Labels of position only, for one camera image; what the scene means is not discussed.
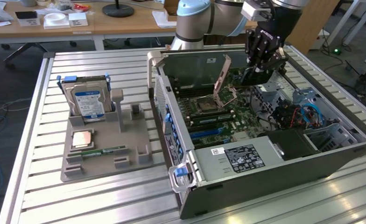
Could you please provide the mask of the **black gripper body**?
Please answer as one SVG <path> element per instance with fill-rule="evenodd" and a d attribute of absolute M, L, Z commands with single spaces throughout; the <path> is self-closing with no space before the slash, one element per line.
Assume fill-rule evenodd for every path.
<path fill-rule="evenodd" d="M 267 50 L 277 50 L 283 46 L 285 40 L 293 32 L 302 10 L 274 7 L 271 13 L 270 20 L 258 22 L 255 36 L 261 36 L 261 44 L 267 42 Z"/>

